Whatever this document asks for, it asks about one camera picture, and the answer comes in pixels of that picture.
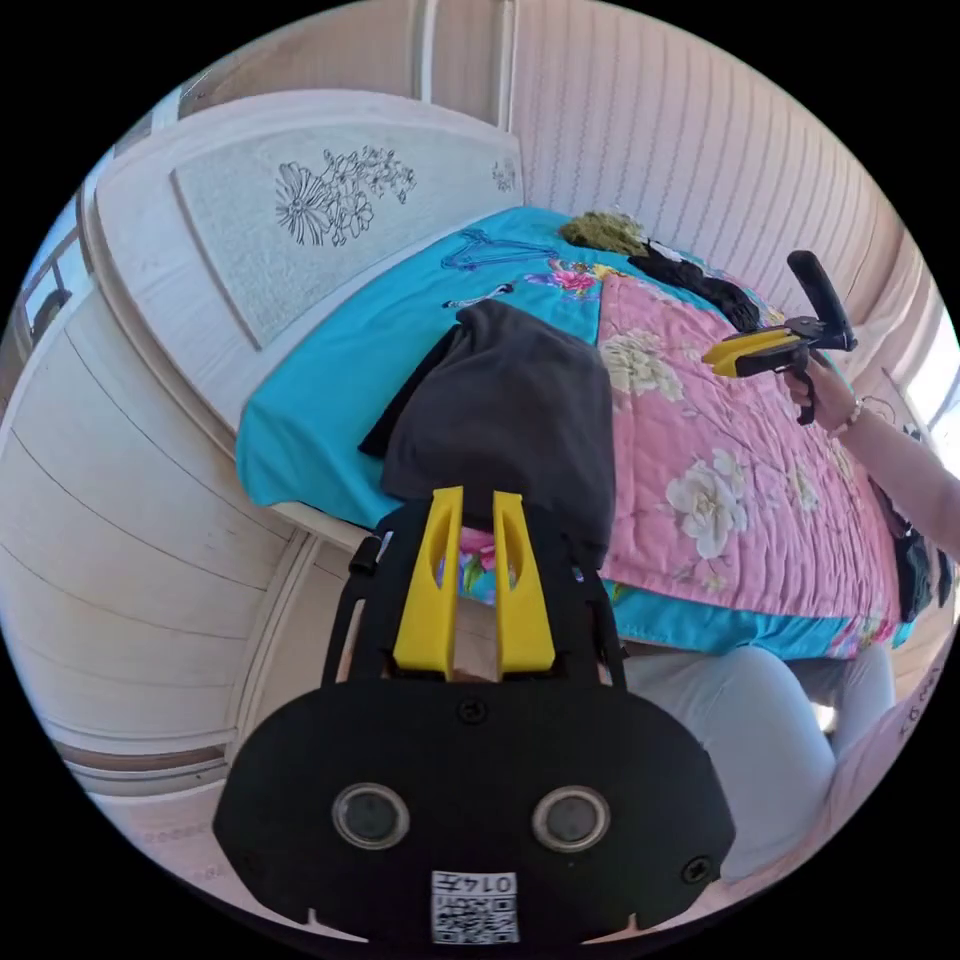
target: wooden headboard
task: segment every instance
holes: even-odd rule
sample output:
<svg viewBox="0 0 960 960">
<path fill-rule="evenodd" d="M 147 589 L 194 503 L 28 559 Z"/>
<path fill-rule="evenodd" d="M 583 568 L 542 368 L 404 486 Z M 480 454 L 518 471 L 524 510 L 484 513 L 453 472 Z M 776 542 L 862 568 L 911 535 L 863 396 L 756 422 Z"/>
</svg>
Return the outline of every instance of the wooden headboard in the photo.
<svg viewBox="0 0 960 960">
<path fill-rule="evenodd" d="M 513 135 L 404 97 L 304 90 L 137 144 L 101 175 L 95 216 L 112 282 L 235 432 L 253 390 L 352 293 L 522 203 Z"/>
</svg>

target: pink sleeve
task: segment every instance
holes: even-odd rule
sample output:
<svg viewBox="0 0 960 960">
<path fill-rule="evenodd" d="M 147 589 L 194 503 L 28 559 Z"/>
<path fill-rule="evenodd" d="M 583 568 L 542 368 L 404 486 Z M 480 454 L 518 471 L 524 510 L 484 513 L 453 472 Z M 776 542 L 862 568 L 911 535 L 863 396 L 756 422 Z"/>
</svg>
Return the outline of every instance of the pink sleeve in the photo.
<svg viewBox="0 0 960 960">
<path fill-rule="evenodd" d="M 766 870 L 745 880 L 734 884 L 722 881 L 711 884 L 689 910 L 655 929 L 664 930 L 689 923 L 758 893 L 796 870 L 824 846 L 857 812 L 893 766 L 929 703 L 930 694 L 937 685 L 952 644 L 953 640 L 948 639 L 930 664 L 917 689 L 888 710 L 877 726 L 844 755 L 837 765 L 823 813 L 798 847 Z"/>
</svg>

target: qr code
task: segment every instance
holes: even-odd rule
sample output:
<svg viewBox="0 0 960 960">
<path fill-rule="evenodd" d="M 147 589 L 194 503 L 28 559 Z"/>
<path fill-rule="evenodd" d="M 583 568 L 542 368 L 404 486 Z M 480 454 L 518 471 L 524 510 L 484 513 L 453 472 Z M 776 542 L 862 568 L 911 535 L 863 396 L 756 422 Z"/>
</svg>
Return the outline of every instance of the qr code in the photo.
<svg viewBox="0 0 960 960">
<path fill-rule="evenodd" d="M 514 873 L 434 871 L 433 942 L 519 943 Z"/>
</svg>

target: white pants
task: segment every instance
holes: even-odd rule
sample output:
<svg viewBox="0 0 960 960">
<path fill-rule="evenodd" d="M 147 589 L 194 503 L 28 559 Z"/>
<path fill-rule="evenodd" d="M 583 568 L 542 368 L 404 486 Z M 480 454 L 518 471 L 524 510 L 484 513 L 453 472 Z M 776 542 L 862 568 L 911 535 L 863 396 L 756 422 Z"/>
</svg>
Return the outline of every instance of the white pants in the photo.
<svg viewBox="0 0 960 960">
<path fill-rule="evenodd" d="M 800 842 L 837 759 L 895 702 L 890 655 L 879 645 L 856 660 L 790 663 L 758 647 L 722 657 L 656 651 L 629 657 L 624 669 L 631 692 L 682 723 L 710 754 L 737 831 L 721 865 L 729 882 Z M 836 710 L 831 741 L 811 701 Z"/>
</svg>

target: black handle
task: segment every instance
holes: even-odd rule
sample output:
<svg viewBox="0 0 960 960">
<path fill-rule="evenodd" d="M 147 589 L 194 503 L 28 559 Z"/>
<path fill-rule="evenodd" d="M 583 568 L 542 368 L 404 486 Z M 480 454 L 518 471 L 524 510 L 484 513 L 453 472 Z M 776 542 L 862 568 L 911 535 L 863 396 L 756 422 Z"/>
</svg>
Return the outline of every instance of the black handle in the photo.
<svg viewBox="0 0 960 960">
<path fill-rule="evenodd" d="M 793 271 L 826 331 L 818 346 L 827 350 L 852 350 L 857 345 L 853 327 L 816 255 L 809 250 L 794 250 L 787 256 L 787 266 Z"/>
<path fill-rule="evenodd" d="M 813 423 L 814 406 L 817 402 L 817 395 L 813 390 L 813 381 L 805 369 L 794 369 L 792 372 L 801 383 L 806 384 L 807 392 L 810 396 L 810 406 L 800 408 L 800 416 L 797 417 L 797 423 L 799 423 L 801 427 L 809 427 L 810 424 Z"/>
</svg>

